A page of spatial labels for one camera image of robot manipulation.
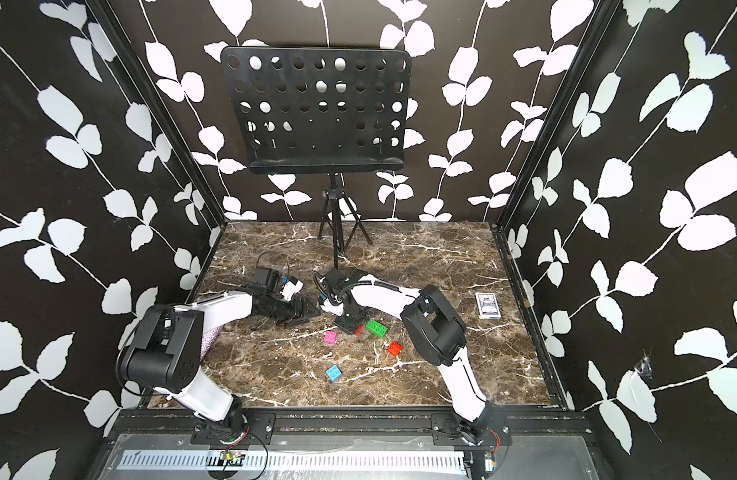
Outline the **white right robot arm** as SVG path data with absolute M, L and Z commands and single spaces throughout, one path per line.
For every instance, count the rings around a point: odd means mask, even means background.
M 489 402 L 468 359 L 466 325 L 437 287 L 405 288 L 362 270 L 345 274 L 336 268 L 314 274 L 314 283 L 322 309 L 346 333 L 366 327 L 372 309 L 400 320 L 416 352 L 440 372 L 460 422 L 480 427 Z

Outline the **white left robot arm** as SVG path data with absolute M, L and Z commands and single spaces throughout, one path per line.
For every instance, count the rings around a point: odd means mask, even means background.
M 116 359 L 116 377 L 170 396 L 204 422 L 244 429 L 242 402 L 202 370 L 204 338 L 224 325 L 264 316 L 277 326 L 298 326 L 318 316 L 316 304 L 300 294 L 304 284 L 258 267 L 252 281 L 188 305 L 154 305 L 134 327 Z

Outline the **pink lego brick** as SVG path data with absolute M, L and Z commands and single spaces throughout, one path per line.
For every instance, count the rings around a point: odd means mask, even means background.
M 338 340 L 338 332 L 326 331 L 326 334 L 324 334 L 324 342 L 326 342 L 326 344 L 334 345 L 336 344 L 336 340 Z

